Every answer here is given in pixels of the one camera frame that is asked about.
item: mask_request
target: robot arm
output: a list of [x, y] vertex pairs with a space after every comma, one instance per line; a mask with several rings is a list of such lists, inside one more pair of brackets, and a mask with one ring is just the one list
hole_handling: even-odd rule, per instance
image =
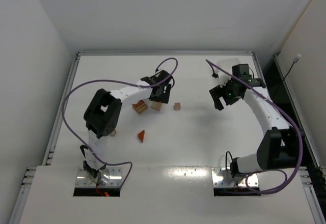
[[[232, 73], [268, 97], [264, 82], [259, 78], [253, 79], [249, 75], [248, 64], [233, 66]], [[232, 177], [252, 172], [295, 167], [298, 155], [295, 143], [297, 135], [274, 107], [234, 79], [229, 80], [224, 87], [217, 86], [209, 92], [214, 100], [215, 108], [218, 110], [224, 108], [220, 101], [221, 97], [226, 105], [231, 105], [242, 98], [252, 109], [264, 133], [264, 138], [256, 153], [233, 159], [230, 164]]]
[[[99, 158], [102, 158], [101, 154], [105, 154], [106, 136], [110, 135], [116, 128], [120, 111], [123, 108], [131, 106], [141, 99], [161, 103], [169, 102], [172, 88], [170, 81], [173, 79], [171, 76], [160, 85], [148, 87], [164, 80], [169, 75], [168, 72], [161, 70], [151, 77], [140, 79], [136, 83], [139, 87], [127, 86], [109, 92], [100, 89], [96, 92], [84, 114], [84, 119], [89, 135], [88, 145]], [[98, 171], [103, 169], [105, 165], [99, 162], [86, 146], [82, 145], [80, 149], [85, 157], [84, 169], [96, 178]]]

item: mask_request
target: wooden cube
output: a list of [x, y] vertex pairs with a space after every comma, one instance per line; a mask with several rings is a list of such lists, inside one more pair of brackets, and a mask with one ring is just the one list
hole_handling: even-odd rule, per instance
[[181, 103], [174, 103], [174, 110], [181, 110]]
[[140, 100], [138, 103], [132, 105], [133, 109], [140, 115], [142, 112], [148, 109], [147, 104]]
[[160, 111], [161, 108], [162, 108], [162, 103], [160, 103], [160, 102], [153, 102], [151, 108], [154, 109], [154, 110]]
[[113, 132], [111, 132], [110, 136], [116, 136], [116, 133], [117, 133], [117, 131], [114, 130]]

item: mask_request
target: purple hose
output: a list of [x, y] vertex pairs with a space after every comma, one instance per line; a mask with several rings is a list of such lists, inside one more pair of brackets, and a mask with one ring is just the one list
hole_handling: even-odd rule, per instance
[[91, 83], [96, 83], [96, 82], [113, 82], [113, 83], [119, 83], [119, 84], [124, 84], [124, 85], [128, 85], [128, 86], [132, 86], [132, 87], [139, 87], [139, 88], [153, 88], [155, 86], [158, 86], [162, 83], [164, 83], [167, 79], [169, 79], [173, 74], [174, 72], [176, 71], [176, 69], [178, 68], [178, 60], [176, 58], [168, 58], [166, 60], [163, 60], [156, 69], [158, 69], [163, 63], [165, 63], [166, 61], [168, 60], [175, 60], [175, 67], [173, 69], [173, 71], [170, 73], [169, 76], [167, 76], [165, 79], [163, 79], [162, 81], [156, 83], [156, 84], [153, 84], [153, 85], [150, 85], [150, 86], [139, 86], [139, 85], [136, 85], [136, 84], [133, 84], [133, 83], [129, 83], [129, 82], [125, 82], [125, 81], [119, 81], [119, 80], [107, 80], [107, 79], [99, 79], [99, 80], [91, 80], [91, 81], [87, 81], [87, 82], [84, 82], [80, 85], [78, 85], [77, 87], [75, 87], [74, 89], [72, 89], [68, 94], [67, 96], [65, 97], [64, 101], [63, 101], [63, 105], [62, 105], [62, 109], [61, 109], [61, 115], [62, 115], [62, 120], [63, 122], [65, 123], [65, 125], [67, 126], [68, 130], [71, 131], [72, 134], [74, 134], [81, 142], [82, 144], [84, 144], [90, 151], [91, 153], [94, 155], [94, 157], [99, 161], [101, 162], [102, 164], [105, 164], [105, 165], [108, 165], [108, 166], [118, 166], [118, 165], [124, 165], [124, 164], [130, 164], [130, 168], [129, 168], [129, 171], [126, 175], [126, 177], [124, 178], [124, 180], [122, 181], [121, 183], [121, 187], [123, 186], [123, 184], [125, 183], [125, 181], [127, 180], [130, 172], [131, 172], [131, 169], [132, 169], [132, 162], [131, 161], [126, 161], [126, 162], [122, 162], [122, 163], [107, 163], [103, 160], [101, 160], [93, 151], [93, 149], [68, 125], [67, 123], [67, 120], [66, 120], [66, 117], [65, 117], [65, 110], [66, 110], [66, 106], [67, 106], [67, 101], [70, 97], [70, 95], [76, 91], [78, 88], [81, 88], [85, 85], [88, 85], [88, 84], [91, 84]]
[[[296, 132], [296, 134], [298, 136], [298, 141], [299, 141], [299, 156], [298, 156], [298, 160], [297, 160], [296, 166], [294, 168], [294, 171], [292, 172], [291, 176], [288, 179], [285, 178], [285, 181], [281, 185], [279, 185], [277, 187], [274, 187], [274, 188], [271, 188], [271, 189], [257, 191], [257, 193], [259, 193], [259, 194], [273, 194], [273, 193], [277, 193], [277, 192], [281, 191], [287, 185], [289, 185], [289, 183], [293, 180], [293, 178], [295, 177], [295, 175], [298, 172], [299, 167], [301, 165], [302, 155], [303, 155], [303, 142], [302, 142], [301, 133], [299, 131], [299, 128], [297, 127], [297, 125], [295, 124], [295, 122], [293, 121], [293, 119], [291, 119], [291, 117], [287, 115], [286, 112], [284, 112], [281, 108], [279, 108], [276, 104], [274, 104], [272, 101], [270, 101], [269, 99], [267, 99], [265, 96], [261, 95], [254, 88], [252, 88], [250, 85], [246, 84], [245, 82], [243, 82], [239, 78], [235, 77], [234, 75], [230, 74], [229, 72], [227, 72], [224, 69], [220, 68], [219, 66], [215, 65], [211, 61], [206, 60], [206, 62], [211, 67], [213, 66], [213, 67], [221, 70], [223, 73], [231, 76], [233, 79], [235, 79], [236, 81], [238, 81], [239, 83], [241, 83], [242, 85], [244, 85], [245, 87], [247, 87], [248, 89], [252, 90], [257, 96], [259, 96], [260, 98], [266, 100], [267, 103], [269, 103], [271, 106], [273, 106], [275, 109], [277, 109], [290, 122], [290, 124], [292, 124], [292, 126], [294, 127], [295, 132]], [[249, 174], [249, 175], [246, 176], [246, 186], [248, 187], [249, 190], [252, 190], [252, 189], [248, 186], [248, 177], [251, 176], [254, 173], [251, 173], [251, 174]], [[239, 195], [239, 194], [241, 194], [241, 195], [249, 195], [251, 193], [250, 192], [242, 192], [242, 193], [239, 193], [238, 192], [237, 195]]]

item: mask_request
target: purple cable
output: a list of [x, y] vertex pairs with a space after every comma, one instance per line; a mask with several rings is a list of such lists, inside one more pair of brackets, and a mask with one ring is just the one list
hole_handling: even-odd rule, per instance
[[[302, 138], [301, 138], [301, 133], [299, 128], [297, 127], [297, 125], [295, 124], [295, 122], [293, 121], [293, 119], [291, 119], [290, 116], [287, 115], [286, 112], [284, 112], [281, 108], [279, 108], [276, 104], [274, 104], [272, 101], [270, 101], [269, 99], [267, 99], [265, 96], [261, 95], [259, 92], [257, 92], [254, 88], [252, 88], [250, 85], [246, 84], [245, 82], [243, 82], [242, 80], [240, 80], [239, 78], [235, 77], [234, 75], [230, 74], [229, 72], [225, 71], [224, 69], [220, 68], [219, 66], [217, 66], [216, 64], [212, 63], [209, 60], [206, 60], [206, 62], [212, 67], [215, 67], [219, 70], [221, 70], [223, 73], [231, 76], [234, 80], [238, 81], [239, 83], [241, 83], [242, 85], [244, 85], [245, 87], [247, 87], [248, 89], [252, 90], [257, 96], [259, 96], [260, 98], [264, 99], [267, 103], [269, 103], [271, 106], [273, 106], [275, 109], [277, 109], [289, 122], [290, 124], [292, 124], [292, 126], [295, 129], [296, 134], [298, 135], [298, 142], [299, 142], [299, 156], [298, 156], [298, 160], [296, 163], [296, 166], [294, 168], [294, 171], [292, 172], [291, 176], [287, 179], [287, 177], [285, 178], [285, 181], [274, 188], [271, 189], [267, 189], [267, 190], [262, 190], [262, 191], [256, 191], [259, 194], [273, 194], [273, 193], [277, 193], [279, 191], [281, 191], [282, 189], [284, 189], [287, 185], [289, 185], [289, 183], [293, 180], [293, 178], [295, 177], [296, 173], [299, 170], [299, 167], [301, 165], [301, 161], [302, 161], [302, 155], [303, 155], [303, 142], [302, 142]], [[246, 186], [249, 190], [253, 190], [248, 186], [248, 178], [255, 173], [261, 173], [261, 172], [253, 172], [250, 173], [249, 175], [246, 176]], [[237, 193], [237, 194], [241, 194], [241, 195], [249, 195], [251, 194], [250, 192], [242, 192], [242, 193]]]
[[126, 161], [126, 162], [122, 162], [122, 163], [107, 163], [103, 160], [101, 160], [93, 151], [93, 149], [68, 125], [67, 123], [67, 120], [66, 120], [66, 117], [65, 117], [65, 110], [66, 110], [66, 106], [67, 106], [67, 101], [70, 97], [70, 95], [76, 91], [78, 88], [81, 88], [85, 85], [88, 85], [88, 84], [91, 84], [91, 83], [96, 83], [96, 82], [113, 82], [113, 83], [119, 83], [119, 84], [124, 84], [124, 85], [128, 85], [128, 86], [131, 86], [131, 87], [138, 87], [138, 88], [153, 88], [155, 86], [158, 86], [162, 83], [164, 83], [167, 79], [169, 79], [173, 74], [174, 72], [176, 71], [176, 69], [178, 68], [178, 60], [176, 58], [168, 58], [166, 60], [163, 60], [156, 69], [158, 69], [163, 63], [165, 63], [166, 61], [168, 60], [175, 60], [175, 67], [173, 69], [173, 71], [170, 73], [169, 76], [167, 76], [165, 79], [163, 79], [162, 81], [156, 83], [156, 84], [153, 84], [153, 85], [150, 85], [150, 86], [139, 86], [139, 85], [136, 85], [136, 84], [133, 84], [133, 83], [129, 83], [129, 82], [125, 82], [125, 81], [119, 81], [119, 80], [108, 80], [108, 79], [99, 79], [99, 80], [91, 80], [91, 81], [87, 81], [87, 82], [84, 82], [80, 85], [78, 85], [77, 87], [75, 87], [74, 89], [72, 89], [68, 94], [67, 96], [65, 97], [64, 101], [63, 101], [63, 105], [62, 105], [62, 109], [61, 109], [61, 115], [62, 115], [62, 120], [63, 122], [65, 123], [65, 125], [67, 126], [68, 130], [73, 134], [75, 135], [81, 142], [82, 144], [84, 144], [90, 151], [91, 153], [94, 155], [94, 157], [99, 161], [101, 162], [102, 164], [105, 164], [105, 165], [108, 165], [108, 166], [118, 166], [118, 165], [124, 165], [124, 164], [130, 164], [130, 168], [129, 168], [129, 171], [126, 175], [126, 177], [124, 178], [124, 180], [122, 181], [121, 183], [121, 186], [120, 188], [122, 188], [123, 184], [125, 183], [125, 181], [127, 180], [130, 172], [131, 172], [131, 169], [132, 169], [132, 162], [131, 161]]

